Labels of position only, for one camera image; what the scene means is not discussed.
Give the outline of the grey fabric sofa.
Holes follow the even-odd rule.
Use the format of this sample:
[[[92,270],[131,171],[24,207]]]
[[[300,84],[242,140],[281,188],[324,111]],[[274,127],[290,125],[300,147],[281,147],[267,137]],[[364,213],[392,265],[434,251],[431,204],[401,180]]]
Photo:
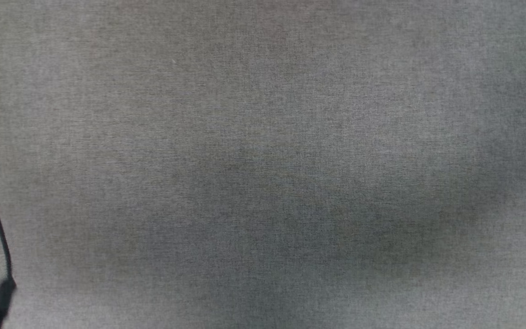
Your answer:
[[[526,329],[526,0],[0,0],[0,214],[2,329]]]

